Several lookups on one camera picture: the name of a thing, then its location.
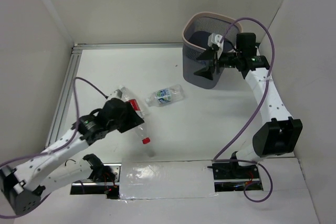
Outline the green blue label bottle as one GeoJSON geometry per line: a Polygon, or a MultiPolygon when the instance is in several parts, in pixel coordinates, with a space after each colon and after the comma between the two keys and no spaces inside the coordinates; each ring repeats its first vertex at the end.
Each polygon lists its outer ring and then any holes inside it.
{"type": "Polygon", "coordinates": [[[180,84],[176,84],[153,92],[145,102],[149,107],[161,107],[183,99],[185,99],[184,90],[180,84]]]}

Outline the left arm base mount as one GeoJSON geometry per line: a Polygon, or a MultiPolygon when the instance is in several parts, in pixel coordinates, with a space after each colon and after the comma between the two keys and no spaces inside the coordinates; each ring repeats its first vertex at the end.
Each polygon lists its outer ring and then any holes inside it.
{"type": "Polygon", "coordinates": [[[121,163],[105,163],[104,165],[111,169],[112,175],[104,173],[99,179],[74,182],[70,187],[70,195],[99,195],[105,196],[106,199],[120,199],[121,163]]]}

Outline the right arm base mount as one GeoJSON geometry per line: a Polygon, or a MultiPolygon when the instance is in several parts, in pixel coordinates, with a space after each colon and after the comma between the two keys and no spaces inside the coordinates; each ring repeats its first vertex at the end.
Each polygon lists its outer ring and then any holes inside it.
{"type": "Polygon", "coordinates": [[[213,163],[207,166],[213,173],[215,192],[262,190],[256,165],[239,166],[237,163],[213,163]]]}

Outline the grey mesh waste bin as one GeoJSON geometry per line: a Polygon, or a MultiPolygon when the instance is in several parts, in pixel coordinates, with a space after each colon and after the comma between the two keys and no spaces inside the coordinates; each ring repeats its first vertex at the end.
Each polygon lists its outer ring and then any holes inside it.
{"type": "Polygon", "coordinates": [[[243,31],[240,23],[236,23],[225,34],[226,29],[233,23],[232,18],[211,12],[195,14],[186,24],[183,32],[183,77],[200,88],[214,88],[222,68],[217,67],[217,59],[221,52],[233,51],[236,46],[236,36],[243,31]],[[224,44],[221,40],[225,34],[224,44]]]}

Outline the shiny tape sheet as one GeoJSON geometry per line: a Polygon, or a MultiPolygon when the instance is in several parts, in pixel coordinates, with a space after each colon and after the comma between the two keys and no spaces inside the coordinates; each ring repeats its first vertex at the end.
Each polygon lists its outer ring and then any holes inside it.
{"type": "Polygon", "coordinates": [[[123,163],[119,195],[123,200],[215,197],[211,161],[123,163]]]}

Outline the clear unlabelled plastic bottle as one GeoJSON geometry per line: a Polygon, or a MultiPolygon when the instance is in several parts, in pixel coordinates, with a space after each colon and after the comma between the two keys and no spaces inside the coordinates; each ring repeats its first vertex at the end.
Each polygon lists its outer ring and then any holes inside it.
{"type": "Polygon", "coordinates": [[[118,86],[118,89],[121,91],[121,100],[125,102],[130,102],[134,110],[137,112],[137,114],[141,118],[145,118],[146,112],[145,110],[140,106],[139,99],[136,97],[136,95],[127,87],[120,85],[118,86]]]}

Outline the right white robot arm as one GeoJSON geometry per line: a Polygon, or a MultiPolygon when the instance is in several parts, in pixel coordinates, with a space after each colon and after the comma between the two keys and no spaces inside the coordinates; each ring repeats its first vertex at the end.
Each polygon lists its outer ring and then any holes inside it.
{"type": "Polygon", "coordinates": [[[207,44],[207,49],[197,58],[207,61],[207,66],[194,74],[212,80],[222,68],[236,68],[253,91],[263,124],[250,145],[232,154],[230,174],[240,178],[247,172],[247,166],[293,152],[303,125],[300,119],[292,117],[281,100],[268,60],[257,54],[255,34],[239,33],[236,44],[229,42],[230,47],[225,49],[222,36],[212,33],[207,44]]]}

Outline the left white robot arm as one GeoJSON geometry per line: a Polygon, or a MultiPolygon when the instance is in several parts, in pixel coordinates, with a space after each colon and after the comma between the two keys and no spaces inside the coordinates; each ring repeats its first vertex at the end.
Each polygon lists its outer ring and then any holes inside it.
{"type": "Polygon", "coordinates": [[[1,192],[15,215],[22,216],[37,208],[53,191],[73,182],[115,180],[115,172],[95,154],[86,154],[74,163],[67,160],[112,131],[124,133],[143,123],[143,114],[134,99],[124,102],[112,98],[103,108],[81,116],[40,156],[14,168],[1,168],[1,192]]]}

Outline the red label water bottle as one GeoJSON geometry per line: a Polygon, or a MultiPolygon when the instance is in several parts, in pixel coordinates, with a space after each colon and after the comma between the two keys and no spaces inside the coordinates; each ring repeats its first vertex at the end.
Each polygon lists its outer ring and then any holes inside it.
{"type": "Polygon", "coordinates": [[[147,126],[146,126],[146,123],[144,121],[144,118],[141,118],[141,119],[143,120],[143,123],[141,123],[139,126],[137,126],[134,130],[135,130],[135,133],[137,134],[137,136],[142,141],[142,143],[144,145],[146,145],[146,144],[149,144],[151,140],[149,138],[149,134],[148,134],[148,131],[147,131],[147,126]]]}

